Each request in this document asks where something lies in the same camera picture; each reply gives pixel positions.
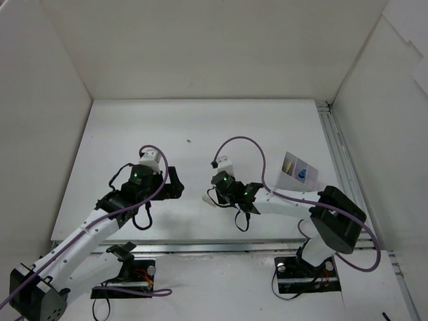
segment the white wall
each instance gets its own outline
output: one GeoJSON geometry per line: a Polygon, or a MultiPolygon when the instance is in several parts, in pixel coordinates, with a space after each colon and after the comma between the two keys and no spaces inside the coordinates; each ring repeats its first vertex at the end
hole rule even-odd
{"type": "Polygon", "coordinates": [[[387,0],[42,0],[95,99],[331,100],[387,0]]]}
{"type": "Polygon", "coordinates": [[[382,17],[333,105],[385,248],[428,320],[428,97],[422,55],[382,17]]]}
{"type": "Polygon", "coordinates": [[[0,7],[0,44],[4,262],[10,253],[45,249],[91,99],[39,1],[9,0],[0,7]]]}

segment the screw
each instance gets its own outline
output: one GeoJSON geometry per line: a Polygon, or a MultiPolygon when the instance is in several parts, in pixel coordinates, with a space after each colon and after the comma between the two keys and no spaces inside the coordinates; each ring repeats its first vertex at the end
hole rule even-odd
{"type": "Polygon", "coordinates": [[[156,273],[156,268],[155,268],[153,265],[150,265],[150,266],[147,268],[147,274],[148,274],[149,276],[153,276],[155,273],[156,273]]]}
{"type": "Polygon", "coordinates": [[[332,271],[334,269],[333,263],[330,261],[326,262],[326,270],[327,271],[332,271]]]}
{"type": "Polygon", "coordinates": [[[284,263],[278,263],[276,269],[280,273],[284,273],[286,271],[286,265],[284,263]]]}

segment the blue object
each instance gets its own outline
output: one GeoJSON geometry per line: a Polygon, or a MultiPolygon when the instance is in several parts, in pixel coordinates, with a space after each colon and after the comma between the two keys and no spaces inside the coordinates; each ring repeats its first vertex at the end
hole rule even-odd
{"type": "Polygon", "coordinates": [[[299,173],[299,178],[304,179],[306,177],[306,169],[302,169],[299,173]]]}

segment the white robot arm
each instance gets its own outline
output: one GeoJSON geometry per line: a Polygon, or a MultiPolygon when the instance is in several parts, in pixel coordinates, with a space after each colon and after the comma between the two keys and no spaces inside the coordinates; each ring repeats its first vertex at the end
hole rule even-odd
{"type": "Polygon", "coordinates": [[[216,190],[221,205],[233,205],[240,211],[250,214],[280,214],[298,219],[311,219],[318,235],[308,240],[298,251],[298,259],[310,267],[320,267],[326,259],[336,252],[350,254],[353,252],[361,226],[337,213],[321,207],[296,203],[279,198],[274,194],[287,195],[294,199],[303,199],[313,203],[327,203],[348,211],[362,222],[366,215],[336,187],[326,187],[322,192],[295,192],[265,189],[261,183],[244,185],[236,181],[233,166],[226,156],[215,162],[217,174],[211,184],[216,190]]]}
{"type": "Polygon", "coordinates": [[[159,170],[159,149],[142,153],[137,165],[132,167],[129,180],[120,190],[100,199],[89,217],[53,251],[32,266],[23,264],[11,272],[10,296],[7,301],[29,321],[56,321],[64,314],[67,305],[98,284],[114,278],[125,278],[134,256],[135,245],[113,245],[91,264],[81,263],[107,237],[116,233],[138,214],[138,205],[145,203],[150,219],[150,200],[178,199],[184,186],[178,179],[175,167],[168,167],[165,178],[159,170]]]}

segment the black cable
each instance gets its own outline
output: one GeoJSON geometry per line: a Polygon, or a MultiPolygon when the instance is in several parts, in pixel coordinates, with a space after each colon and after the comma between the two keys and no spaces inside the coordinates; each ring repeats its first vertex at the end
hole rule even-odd
{"type": "MultiPolygon", "coordinates": [[[[102,286],[107,286],[107,282],[101,283],[101,285],[102,286]]],[[[108,298],[107,292],[105,292],[105,295],[106,295],[105,300],[107,301],[107,306],[108,306],[108,314],[107,314],[107,317],[103,321],[107,321],[107,319],[110,317],[110,313],[112,311],[112,306],[110,305],[110,299],[108,298]]],[[[95,315],[95,303],[96,303],[96,300],[98,300],[98,299],[95,299],[94,302],[92,303],[92,317],[94,318],[95,321],[100,321],[96,317],[96,315],[95,315]]]]}
{"type": "Polygon", "coordinates": [[[146,212],[147,212],[147,217],[148,217],[148,225],[141,227],[137,224],[135,216],[132,217],[132,224],[134,224],[136,229],[139,229],[140,231],[146,231],[147,229],[150,229],[153,225],[153,219],[152,219],[152,215],[150,214],[150,208],[151,208],[151,204],[150,202],[146,203],[146,212]]]}
{"type": "Polygon", "coordinates": [[[250,218],[250,214],[249,213],[245,213],[245,219],[247,220],[247,226],[245,227],[245,229],[242,229],[238,226],[238,224],[236,223],[236,220],[239,216],[239,214],[241,214],[241,211],[238,211],[238,213],[236,213],[235,215],[235,226],[238,228],[238,230],[240,230],[241,232],[246,232],[249,229],[249,218],[250,218]]]}
{"type": "Polygon", "coordinates": [[[229,205],[222,205],[222,204],[218,204],[216,201],[214,201],[214,199],[211,197],[211,195],[209,194],[209,191],[212,191],[214,189],[214,187],[212,189],[207,189],[207,195],[210,198],[210,200],[212,200],[212,202],[215,204],[215,206],[217,207],[221,207],[222,209],[227,209],[230,207],[234,207],[233,205],[229,204],[229,205]]]}
{"type": "MultiPolygon", "coordinates": [[[[301,292],[299,292],[299,293],[294,294],[294,296],[292,296],[291,298],[283,298],[282,296],[280,296],[280,295],[276,294],[276,292],[275,292],[275,290],[274,290],[274,281],[275,281],[275,277],[276,277],[276,269],[275,269],[275,272],[274,272],[274,276],[272,277],[271,286],[272,286],[272,292],[275,294],[275,296],[276,296],[277,298],[279,298],[279,299],[281,299],[281,300],[285,300],[285,301],[291,301],[291,300],[293,300],[293,299],[298,298],[298,297],[299,297],[299,296],[301,296],[302,294],[305,294],[305,293],[306,293],[306,291],[305,291],[305,290],[303,290],[303,291],[301,291],[301,292]]],[[[320,277],[319,275],[318,275],[318,276],[316,276],[316,277],[315,277],[311,282],[309,282],[309,283],[307,284],[307,286],[311,286],[312,284],[314,284],[314,283],[316,282],[316,280],[317,280],[319,277],[320,277]]]]}
{"type": "Polygon", "coordinates": [[[112,177],[112,179],[110,179],[110,182],[108,182],[108,186],[113,190],[113,191],[115,191],[116,190],[116,187],[114,187],[113,186],[113,182],[114,182],[114,180],[117,178],[117,176],[119,176],[119,174],[120,174],[120,172],[122,171],[122,169],[124,169],[125,167],[132,167],[132,166],[134,166],[134,164],[132,164],[132,163],[128,163],[128,164],[126,164],[126,165],[123,165],[122,167],[120,167],[120,169],[119,169],[119,171],[112,177]]]}

